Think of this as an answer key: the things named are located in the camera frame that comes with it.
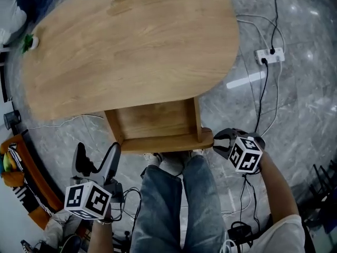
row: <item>green object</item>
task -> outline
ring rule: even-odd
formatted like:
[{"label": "green object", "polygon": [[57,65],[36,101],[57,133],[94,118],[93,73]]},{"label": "green object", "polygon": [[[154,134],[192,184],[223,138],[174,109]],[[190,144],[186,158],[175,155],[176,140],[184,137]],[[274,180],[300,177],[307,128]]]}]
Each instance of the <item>green object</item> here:
[{"label": "green object", "polygon": [[11,162],[9,161],[9,158],[7,156],[7,153],[5,154],[4,156],[4,169],[5,171],[7,172],[10,172],[12,170],[12,164]]},{"label": "green object", "polygon": [[23,39],[23,46],[22,46],[22,53],[25,53],[29,50],[30,47],[33,45],[33,34],[25,35]]},{"label": "green object", "polygon": [[2,162],[2,157],[0,157],[0,174],[5,171],[4,164]]}]

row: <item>wire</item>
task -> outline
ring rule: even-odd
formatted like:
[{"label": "wire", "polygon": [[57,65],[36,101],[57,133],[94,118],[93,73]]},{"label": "wire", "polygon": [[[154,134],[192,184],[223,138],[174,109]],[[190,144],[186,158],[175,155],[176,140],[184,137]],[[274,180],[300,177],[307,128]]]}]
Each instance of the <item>wire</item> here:
[{"label": "wire", "polygon": [[259,32],[261,38],[263,39],[263,42],[264,42],[266,48],[269,49],[269,46],[268,46],[268,44],[267,44],[267,41],[265,40],[264,36],[262,35],[261,30],[258,28],[258,26],[257,26],[256,24],[254,24],[254,23],[252,23],[252,22],[249,22],[249,21],[240,20],[240,19],[237,19],[237,21],[238,21],[238,22],[241,22],[241,23],[249,23],[249,24],[254,25],[254,26],[256,27],[257,31]]},{"label": "wire", "polygon": [[178,177],[178,176],[182,175],[183,172],[184,172],[184,170],[185,170],[185,164],[184,164],[184,162],[181,161],[180,163],[181,163],[181,165],[183,166],[183,169],[181,170],[181,172],[180,172],[179,174],[175,175],[175,177]]},{"label": "wire", "polygon": [[135,225],[136,225],[136,221],[137,221],[137,218],[139,216],[139,213],[141,211],[141,206],[142,206],[142,195],[141,195],[141,192],[139,191],[139,189],[137,187],[131,187],[129,188],[128,190],[126,190],[124,193],[124,197],[126,198],[127,194],[130,193],[131,191],[135,191],[138,193],[139,195],[139,198],[140,198],[140,201],[139,201],[139,205],[137,207],[137,211],[136,211],[136,214],[135,214],[135,217],[134,217],[134,221],[133,221],[133,226],[132,226],[132,232],[131,232],[131,239],[132,239],[132,234],[133,234],[133,231],[135,229]]},{"label": "wire", "polygon": [[124,212],[125,212],[129,217],[135,219],[133,216],[131,216],[131,215],[130,215],[128,212],[126,212],[125,210],[124,210]]},{"label": "wire", "polygon": [[272,34],[272,39],[271,39],[272,50],[273,50],[273,52],[270,51],[271,54],[275,53],[275,49],[274,49],[274,46],[273,46],[273,39],[274,39],[275,30],[276,30],[276,27],[277,27],[277,20],[279,19],[279,12],[277,10],[277,2],[276,2],[276,0],[274,0],[274,2],[275,2],[276,19],[275,19],[275,27],[274,27],[273,34]]},{"label": "wire", "polygon": [[281,38],[282,38],[282,42],[283,42],[283,53],[285,53],[285,48],[286,48],[286,44],[285,44],[285,40],[284,40],[284,36],[282,31],[267,17],[265,16],[260,16],[260,15],[254,15],[254,14],[238,14],[238,16],[249,16],[249,17],[258,17],[258,18],[263,18],[265,20],[267,20],[268,22],[270,22],[272,25],[274,25],[274,27],[276,27],[276,29],[279,31]]},{"label": "wire", "polygon": [[224,216],[225,216],[225,218],[226,217],[234,217],[235,213],[242,212],[242,211],[246,210],[249,207],[249,205],[252,202],[252,195],[251,195],[251,192],[250,192],[250,190],[249,190],[248,187],[247,187],[247,191],[248,191],[248,194],[249,194],[249,203],[248,203],[248,205],[245,208],[243,208],[242,210],[237,210],[237,211],[234,211],[234,212],[232,212],[232,211],[221,211],[221,214],[222,214],[223,217]]},{"label": "wire", "polygon": [[226,248],[228,249],[228,252],[231,252],[231,246],[227,245],[227,242],[232,243],[234,246],[236,246],[235,242],[231,239],[227,239],[227,231],[225,231],[225,239],[224,242],[222,244],[222,247],[220,249],[220,253],[225,253],[226,252]]},{"label": "wire", "polygon": [[[235,224],[240,224],[240,225],[244,225],[244,226],[249,227],[249,228],[250,228],[250,233],[251,233],[251,235],[253,235],[251,226],[249,226],[249,225],[246,224],[245,222],[242,222],[242,221],[235,221],[235,222],[232,223],[231,228],[233,228]],[[252,247],[252,246],[253,246],[253,241],[248,241],[247,244],[248,244],[250,247]]]},{"label": "wire", "polygon": [[242,187],[242,192],[241,192],[241,196],[240,196],[240,204],[241,204],[241,209],[240,209],[240,222],[241,222],[241,215],[242,215],[242,195],[244,192],[244,187],[246,185],[246,176],[245,176],[245,180],[243,182],[243,187]]},{"label": "wire", "polygon": [[69,236],[68,239],[64,242],[63,247],[62,247],[60,253],[63,252],[63,249],[65,248],[65,245],[66,245],[66,244],[68,243],[68,241],[69,241],[71,238],[73,238],[74,236],[78,236],[78,235],[73,234],[73,235]]},{"label": "wire", "polygon": [[253,214],[253,218],[255,220],[255,222],[257,223],[257,226],[259,228],[259,232],[260,232],[260,222],[259,222],[259,219],[257,218],[257,216],[255,215],[256,214],[256,206],[257,206],[257,201],[256,201],[256,194],[255,194],[255,188],[253,187],[253,185],[251,183],[249,183],[248,179],[247,179],[247,176],[244,177],[245,179],[245,182],[247,182],[251,188],[253,189],[253,194],[254,194],[254,200],[255,200],[255,206],[254,206],[254,214]]},{"label": "wire", "polygon": [[[254,15],[254,14],[238,14],[237,17],[238,16],[259,17],[259,18],[263,18],[263,19],[267,20],[272,25],[274,25],[274,29],[277,29],[279,31],[280,35],[281,35],[282,42],[283,42],[283,54],[285,54],[286,43],[285,43],[283,33],[278,28],[278,26],[275,25],[269,18],[267,18],[265,16]],[[280,91],[280,76],[281,76],[281,74],[282,74],[282,61],[280,61],[280,73],[279,73],[279,77],[277,78],[277,83],[276,83],[277,96],[276,96],[275,116],[274,116],[274,119],[273,119],[272,123],[269,125],[269,127],[261,134],[261,137],[263,137],[267,133],[267,131],[272,127],[272,125],[274,124],[274,122],[276,121],[276,118],[277,118],[277,111],[278,111],[278,108],[279,108],[279,91]]]},{"label": "wire", "polygon": [[96,117],[96,118],[100,118],[100,119],[104,119],[103,117],[101,116],[98,116],[98,115],[92,115],[92,114],[81,114],[81,115],[78,115],[78,116],[75,116],[67,121],[64,121],[62,124],[60,125],[42,125],[42,126],[37,126],[35,128],[29,128],[29,129],[26,129],[26,130],[31,130],[31,129],[40,129],[40,128],[59,128],[61,126],[63,126],[65,123],[67,122],[70,122],[70,121],[73,121],[74,119],[78,118],[78,117],[82,117],[82,116],[89,116],[89,117]]},{"label": "wire", "polygon": [[264,83],[262,95],[261,95],[261,97],[260,97],[259,114],[258,114],[258,116],[257,116],[257,123],[256,123],[256,126],[255,126],[254,132],[256,132],[256,131],[257,131],[257,128],[259,127],[259,122],[260,122],[260,117],[261,117],[261,110],[262,110],[262,98],[263,98],[263,95],[264,95],[265,87],[266,87],[266,85],[267,85],[268,74],[269,74],[268,63],[267,63],[267,61],[266,61],[265,58],[262,58],[262,60],[264,60],[262,63],[264,63],[265,66],[266,66],[266,68],[267,68],[267,75],[266,75],[266,78],[265,78],[265,83]]},{"label": "wire", "polygon": [[36,245],[33,247],[33,249],[36,248],[39,244],[42,244],[42,243],[45,244],[45,241],[39,240],[39,241],[36,243]]},{"label": "wire", "polygon": [[262,74],[261,74],[261,67],[260,66],[259,66],[259,71],[260,71],[260,96],[259,96],[259,99],[260,99],[261,95],[262,95]]},{"label": "wire", "polygon": [[126,203],[126,201],[124,202],[124,204],[123,204],[123,209],[122,209],[122,204],[120,204],[120,214],[117,216],[117,217],[115,217],[115,218],[113,218],[112,216],[111,216],[111,220],[113,221],[113,222],[115,222],[115,221],[121,221],[122,220],[122,214],[123,214],[123,212],[124,212],[124,208],[125,208],[125,203]]},{"label": "wire", "polygon": [[277,110],[279,109],[279,91],[280,91],[279,86],[280,86],[280,77],[281,77],[281,74],[282,74],[282,62],[280,62],[280,73],[279,73],[279,77],[277,78],[277,84],[276,84],[277,96],[276,96],[275,116],[274,116],[274,119],[273,119],[272,123],[269,125],[269,127],[261,134],[261,137],[263,137],[267,133],[267,131],[272,127],[272,125],[276,121]]},{"label": "wire", "polygon": [[247,174],[249,174],[249,175],[255,175],[255,174],[259,174],[259,173],[261,173],[261,171],[259,169],[257,169],[257,170],[255,170],[254,173],[247,173]]}]

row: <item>gray tile floor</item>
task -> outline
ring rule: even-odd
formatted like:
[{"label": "gray tile floor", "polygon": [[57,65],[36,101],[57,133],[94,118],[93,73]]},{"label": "gray tile floor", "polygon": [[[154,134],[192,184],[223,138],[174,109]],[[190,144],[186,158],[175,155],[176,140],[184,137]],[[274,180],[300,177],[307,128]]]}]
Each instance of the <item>gray tile floor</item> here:
[{"label": "gray tile floor", "polygon": [[[54,0],[50,12],[63,0]],[[232,0],[237,14],[258,14],[275,18],[274,0]],[[300,199],[308,182],[313,179],[312,164],[327,165],[335,156],[337,145],[337,0],[277,0],[279,26],[286,41],[286,60],[280,77],[279,111],[275,124],[264,136],[266,150]],[[272,26],[258,17],[240,17],[254,22],[262,30],[270,44]],[[240,50],[235,64],[227,77],[200,98],[201,117],[204,126],[217,133],[228,127],[251,132],[256,124],[259,109],[260,82],[252,81],[228,89],[227,84],[254,73],[265,71],[254,59],[254,50],[264,49],[256,28],[239,23]],[[282,46],[279,34],[275,46]],[[22,129],[43,124],[58,125],[65,121],[37,121],[30,112],[22,84],[22,55],[19,43],[14,44],[5,69],[8,95],[13,97],[15,107],[22,114]],[[262,116],[259,132],[271,123],[276,108],[276,80],[278,64],[270,65],[270,75],[262,101]],[[64,191],[71,177],[71,163],[75,147],[83,142],[88,156],[99,163],[110,146],[104,121],[98,118],[77,118],[59,128],[30,130],[29,134],[45,166]],[[234,172],[223,158],[207,150],[207,159],[214,174],[224,220],[228,226],[239,219],[240,192],[243,178]],[[117,180],[124,189],[141,186],[140,173],[146,166],[142,156],[122,156]],[[269,208],[265,187],[260,176],[249,177],[256,188],[257,215],[265,222]],[[250,195],[243,194],[243,207],[250,203]],[[127,200],[126,211],[134,214],[138,204],[136,194]],[[242,219],[256,229],[253,221],[253,200],[242,213]],[[181,210],[182,236],[187,226],[187,201],[183,197]],[[115,232],[130,230],[132,219],[124,215],[116,223]]]}]

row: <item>striped cloth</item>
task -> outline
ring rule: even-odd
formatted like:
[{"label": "striped cloth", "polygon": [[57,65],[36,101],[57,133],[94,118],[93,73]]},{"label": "striped cloth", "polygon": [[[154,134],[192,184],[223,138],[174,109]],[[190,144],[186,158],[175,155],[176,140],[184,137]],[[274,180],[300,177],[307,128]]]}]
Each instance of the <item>striped cloth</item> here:
[{"label": "striped cloth", "polygon": [[[16,152],[16,143],[12,143],[8,146],[8,151],[14,159],[17,167],[24,172],[22,166],[22,159],[20,155]],[[21,202],[21,204],[26,208],[26,210],[30,213],[34,211],[38,206],[41,206],[50,216],[54,213],[50,211],[50,209],[44,205],[40,198],[34,193],[34,191],[29,187],[26,178],[24,179],[24,185],[21,187],[12,188],[15,195]]]}]

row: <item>wooden table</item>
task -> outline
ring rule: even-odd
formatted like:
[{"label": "wooden table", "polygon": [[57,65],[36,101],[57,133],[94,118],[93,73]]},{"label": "wooden table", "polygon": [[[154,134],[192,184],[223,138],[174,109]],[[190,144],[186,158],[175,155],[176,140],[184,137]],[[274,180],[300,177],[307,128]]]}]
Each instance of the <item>wooden table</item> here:
[{"label": "wooden table", "polygon": [[235,61],[230,0],[67,0],[34,33],[23,67],[38,119],[105,111],[124,152],[212,146],[197,97]]}]

